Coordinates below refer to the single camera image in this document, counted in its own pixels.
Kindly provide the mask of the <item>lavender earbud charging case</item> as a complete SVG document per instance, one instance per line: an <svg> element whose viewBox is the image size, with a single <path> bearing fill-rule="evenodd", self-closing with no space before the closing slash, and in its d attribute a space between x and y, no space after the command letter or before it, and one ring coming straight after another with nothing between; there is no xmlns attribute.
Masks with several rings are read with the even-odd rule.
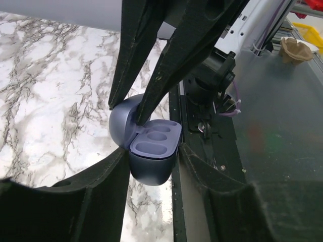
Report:
<svg viewBox="0 0 323 242"><path fill-rule="evenodd" d="M118 104L109 119L112 140L129 151L132 176L147 186L160 186L170 177L177 160L182 126L172 120L135 122L143 95L129 97Z"/></svg>

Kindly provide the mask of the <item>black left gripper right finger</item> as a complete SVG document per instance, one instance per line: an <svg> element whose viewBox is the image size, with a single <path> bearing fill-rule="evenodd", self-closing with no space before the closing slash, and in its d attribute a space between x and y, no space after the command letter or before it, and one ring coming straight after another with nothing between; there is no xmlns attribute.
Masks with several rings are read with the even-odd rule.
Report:
<svg viewBox="0 0 323 242"><path fill-rule="evenodd" d="M322 241L322 182L243 184L179 148L187 241Z"/></svg>

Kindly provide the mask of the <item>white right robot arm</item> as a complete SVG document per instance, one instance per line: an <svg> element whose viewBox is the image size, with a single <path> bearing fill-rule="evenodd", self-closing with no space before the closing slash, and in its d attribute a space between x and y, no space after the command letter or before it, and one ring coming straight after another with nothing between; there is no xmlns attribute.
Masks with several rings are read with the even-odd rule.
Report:
<svg viewBox="0 0 323 242"><path fill-rule="evenodd" d="M121 45L109 98L112 128L143 125L162 98L193 73L188 96L208 106L223 97L241 49L267 44L289 1L123 1ZM143 95L127 98L163 23L175 28Z"/></svg>

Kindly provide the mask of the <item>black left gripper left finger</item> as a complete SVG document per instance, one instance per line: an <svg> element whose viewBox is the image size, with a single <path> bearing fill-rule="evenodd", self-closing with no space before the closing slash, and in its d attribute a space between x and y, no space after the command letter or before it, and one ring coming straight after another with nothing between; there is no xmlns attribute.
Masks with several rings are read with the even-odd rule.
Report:
<svg viewBox="0 0 323 242"><path fill-rule="evenodd" d="M129 154L107 158L51 187L1 180L1 241L119 241Z"/></svg>

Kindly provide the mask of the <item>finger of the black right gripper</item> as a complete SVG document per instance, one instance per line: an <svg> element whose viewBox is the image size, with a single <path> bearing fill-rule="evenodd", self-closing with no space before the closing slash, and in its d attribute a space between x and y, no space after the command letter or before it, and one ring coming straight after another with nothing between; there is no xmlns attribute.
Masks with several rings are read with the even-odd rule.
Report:
<svg viewBox="0 0 323 242"><path fill-rule="evenodd" d="M187 1L176 30L163 49L137 109L139 126L163 97L211 53L225 28L247 1Z"/></svg>
<svg viewBox="0 0 323 242"><path fill-rule="evenodd" d="M177 28L188 1L122 1L120 50L109 108L124 100L145 63L163 22Z"/></svg>

